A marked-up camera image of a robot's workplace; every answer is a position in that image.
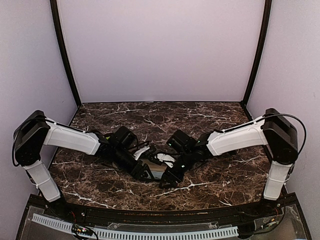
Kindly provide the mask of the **black quilted glasses case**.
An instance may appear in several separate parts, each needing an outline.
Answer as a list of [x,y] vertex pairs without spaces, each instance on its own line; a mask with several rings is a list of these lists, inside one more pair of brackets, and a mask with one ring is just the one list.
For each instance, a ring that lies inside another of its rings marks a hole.
[[152,156],[151,160],[143,159],[142,162],[149,166],[149,169],[156,181],[162,178],[163,173],[168,167],[165,163],[159,162],[157,159],[155,159],[155,156]]

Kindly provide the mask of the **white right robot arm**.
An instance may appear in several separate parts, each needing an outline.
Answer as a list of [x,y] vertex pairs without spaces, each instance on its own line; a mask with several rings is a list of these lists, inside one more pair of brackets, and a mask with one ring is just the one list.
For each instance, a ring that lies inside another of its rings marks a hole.
[[255,205],[255,213],[266,217],[275,208],[282,187],[293,168],[302,147],[298,146],[298,131],[287,119],[289,114],[268,108],[265,114],[244,124],[213,130],[199,139],[177,130],[166,142],[178,154],[160,179],[160,188],[175,188],[182,182],[186,171],[202,160],[224,153],[253,146],[269,146],[272,153],[271,167],[266,181],[263,200]]

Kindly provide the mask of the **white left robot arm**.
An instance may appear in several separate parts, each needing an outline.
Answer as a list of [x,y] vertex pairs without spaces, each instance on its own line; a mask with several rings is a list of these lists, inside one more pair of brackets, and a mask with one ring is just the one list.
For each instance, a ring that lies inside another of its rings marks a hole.
[[67,218],[71,208],[62,200],[61,190],[41,160],[43,146],[111,159],[134,179],[153,181],[155,177],[150,167],[130,152],[130,146],[137,140],[137,136],[125,126],[108,134],[84,131],[53,121],[43,111],[36,110],[14,131],[11,159],[15,167],[24,168],[43,197],[51,203],[51,210],[58,217]]

